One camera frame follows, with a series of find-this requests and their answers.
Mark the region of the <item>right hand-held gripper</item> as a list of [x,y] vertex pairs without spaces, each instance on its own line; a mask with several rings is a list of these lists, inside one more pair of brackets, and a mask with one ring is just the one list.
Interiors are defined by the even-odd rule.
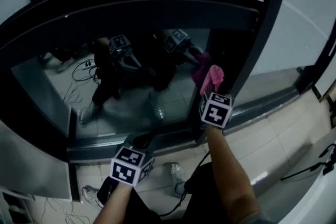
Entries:
[[206,92],[201,99],[198,112],[201,118],[201,130],[206,125],[223,130],[230,121],[233,112],[234,100],[231,94]]

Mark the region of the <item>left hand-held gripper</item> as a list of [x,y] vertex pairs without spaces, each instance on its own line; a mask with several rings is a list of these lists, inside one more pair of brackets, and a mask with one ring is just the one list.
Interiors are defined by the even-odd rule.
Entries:
[[130,133],[111,161],[110,178],[135,187],[152,170],[157,134]]

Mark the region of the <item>pink cloth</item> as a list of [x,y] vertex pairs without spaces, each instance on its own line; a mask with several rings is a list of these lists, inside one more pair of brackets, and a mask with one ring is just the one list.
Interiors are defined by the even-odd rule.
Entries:
[[215,92],[217,93],[220,85],[224,81],[224,72],[221,67],[217,65],[212,65],[203,81],[203,84],[200,89],[200,95],[203,96],[206,92]]

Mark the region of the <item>clear glass window pane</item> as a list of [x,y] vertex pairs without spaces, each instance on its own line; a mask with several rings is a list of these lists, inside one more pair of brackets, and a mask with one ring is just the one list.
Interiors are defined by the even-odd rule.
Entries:
[[164,29],[96,38],[46,53],[13,73],[44,116],[65,128],[75,115],[75,139],[151,132],[187,120],[208,29]]

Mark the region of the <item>person's left forearm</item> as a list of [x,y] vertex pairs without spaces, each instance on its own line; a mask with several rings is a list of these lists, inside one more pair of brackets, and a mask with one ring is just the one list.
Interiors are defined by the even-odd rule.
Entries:
[[123,224],[133,187],[118,183],[93,224]]

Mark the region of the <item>person's right forearm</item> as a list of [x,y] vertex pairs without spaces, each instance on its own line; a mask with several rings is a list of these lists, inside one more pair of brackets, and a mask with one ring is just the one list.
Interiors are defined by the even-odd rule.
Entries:
[[231,223],[239,224],[260,212],[250,180],[231,151],[221,130],[207,125],[205,129],[216,186]]

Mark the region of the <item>person's right silver shoe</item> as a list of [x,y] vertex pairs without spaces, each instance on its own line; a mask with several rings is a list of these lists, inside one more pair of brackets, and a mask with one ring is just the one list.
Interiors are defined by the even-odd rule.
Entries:
[[185,193],[185,173],[179,163],[171,162],[165,163],[164,167],[168,169],[172,182],[173,193],[176,197],[182,198]]

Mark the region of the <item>person's silver shoe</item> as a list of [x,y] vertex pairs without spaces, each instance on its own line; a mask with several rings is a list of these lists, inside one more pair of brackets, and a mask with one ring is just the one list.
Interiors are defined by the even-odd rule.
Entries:
[[92,206],[96,207],[98,210],[103,208],[103,204],[98,199],[98,189],[93,188],[92,186],[86,185],[82,187],[81,192],[84,199],[91,204]]
[[179,163],[171,162],[165,163],[164,167],[168,169],[172,182],[173,193],[176,197],[182,198],[185,193],[185,173]]

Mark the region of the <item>person's left silver shoe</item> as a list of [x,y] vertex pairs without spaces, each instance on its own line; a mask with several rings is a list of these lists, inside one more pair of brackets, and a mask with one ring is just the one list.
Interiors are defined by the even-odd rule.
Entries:
[[98,210],[103,208],[103,204],[98,199],[98,189],[93,188],[92,186],[86,185],[82,187],[81,192],[84,199],[91,204],[92,206],[96,207]]

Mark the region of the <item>person's black shorts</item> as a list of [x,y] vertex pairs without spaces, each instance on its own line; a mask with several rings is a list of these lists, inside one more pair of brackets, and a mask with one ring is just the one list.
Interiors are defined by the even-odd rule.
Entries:
[[[107,178],[98,191],[99,201],[103,202],[103,198],[105,198],[106,203],[118,183],[121,182],[110,177]],[[198,224],[224,215],[211,163],[197,168],[195,174],[185,182],[184,188],[191,198],[183,217],[179,220],[181,223]],[[145,205],[133,188],[123,224],[161,224],[162,222],[159,215]]]

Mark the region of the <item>tall frosted glass panel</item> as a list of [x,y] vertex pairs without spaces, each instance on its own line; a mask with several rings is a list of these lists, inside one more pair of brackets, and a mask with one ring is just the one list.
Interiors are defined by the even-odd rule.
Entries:
[[336,0],[282,0],[266,45],[237,100],[249,102],[286,89],[298,68],[317,63],[336,20]]

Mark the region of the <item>white desk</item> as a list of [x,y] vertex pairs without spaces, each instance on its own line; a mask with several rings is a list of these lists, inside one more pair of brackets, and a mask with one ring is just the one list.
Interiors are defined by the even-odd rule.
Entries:
[[[293,166],[265,166],[265,159],[247,167],[261,211],[277,224],[329,224],[336,219],[336,164],[327,174],[329,155],[307,151]],[[311,166],[321,163],[314,171]]]

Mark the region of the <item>black framed glass door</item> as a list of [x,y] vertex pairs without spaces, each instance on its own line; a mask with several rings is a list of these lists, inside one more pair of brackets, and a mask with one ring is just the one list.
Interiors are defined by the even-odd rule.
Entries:
[[282,0],[0,0],[0,121],[14,136],[63,162],[107,157],[102,139],[75,139],[75,116],[56,127],[33,102],[13,68],[55,49],[103,34],[164,27],[208,29],[206,48],[237,94],[261,55]]

